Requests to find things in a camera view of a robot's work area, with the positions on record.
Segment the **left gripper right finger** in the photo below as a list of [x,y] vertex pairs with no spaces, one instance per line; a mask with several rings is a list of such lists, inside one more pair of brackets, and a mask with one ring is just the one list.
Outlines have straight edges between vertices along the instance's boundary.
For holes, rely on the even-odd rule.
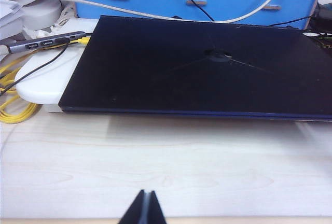
[[148,223],[149,224],[166,224],[161,206],[159,204],[157,195],[154,191],[150,193],[149,207],[148,207]]

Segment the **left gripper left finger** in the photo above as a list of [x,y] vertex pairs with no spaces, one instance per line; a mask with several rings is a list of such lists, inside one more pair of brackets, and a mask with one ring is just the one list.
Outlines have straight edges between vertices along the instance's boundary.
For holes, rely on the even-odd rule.
[[136,224],[136,223],[147,223],[147,205],[146,205],[146,193],[141,190],[129,208],[126,210],[122,218],[120,219],[120,224]]

